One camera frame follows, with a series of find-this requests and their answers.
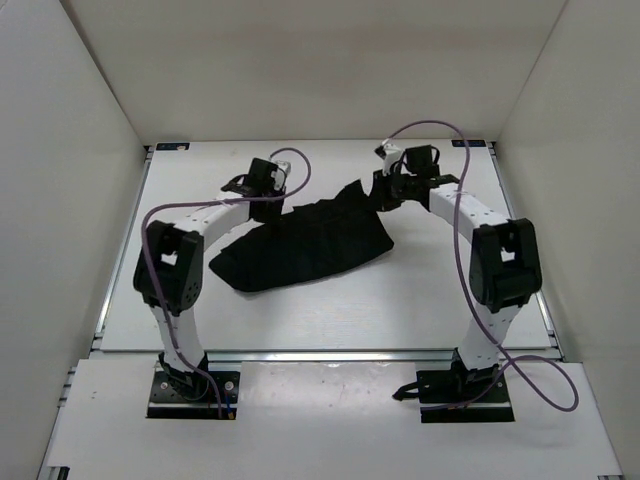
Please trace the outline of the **black pleated skirt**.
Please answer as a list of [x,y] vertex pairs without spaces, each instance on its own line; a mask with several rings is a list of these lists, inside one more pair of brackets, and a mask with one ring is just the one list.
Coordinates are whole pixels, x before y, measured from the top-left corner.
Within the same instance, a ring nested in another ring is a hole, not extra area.
[[281,233],[268,223],[253,228],[209,262],[211,272],[253,294],[343,274],[394,247],[359,180],[283,216]]

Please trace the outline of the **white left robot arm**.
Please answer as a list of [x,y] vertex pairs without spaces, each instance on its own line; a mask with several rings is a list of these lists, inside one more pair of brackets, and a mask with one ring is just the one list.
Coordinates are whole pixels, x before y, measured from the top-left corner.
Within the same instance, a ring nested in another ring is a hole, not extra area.
[[224,185],[217,198],[161,205],[143,219],[133,286],[159,327],[159,365],[167,382],[189,403],[223,403],[195,321],[204,254],[236,227],[277,217],[290,172],[286,161],[255,158],[249,171]]

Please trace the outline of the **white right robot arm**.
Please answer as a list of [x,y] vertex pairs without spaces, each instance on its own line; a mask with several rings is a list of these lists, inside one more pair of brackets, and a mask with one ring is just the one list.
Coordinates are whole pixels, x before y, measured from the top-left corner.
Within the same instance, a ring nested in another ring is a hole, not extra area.
[[472,320],[454,350],[449,391],[471,400],[497,377],[500,348],[520,310],[542,284],[535,229],[531,221],[509,219],[442,174],[440,153],[431,145],[402,149],[388,141],[375,149],[383,167],[373,174],[370,198],[381,212],[405,201],[457,228],[454,239],[470,244],[463,286],[473,299]]

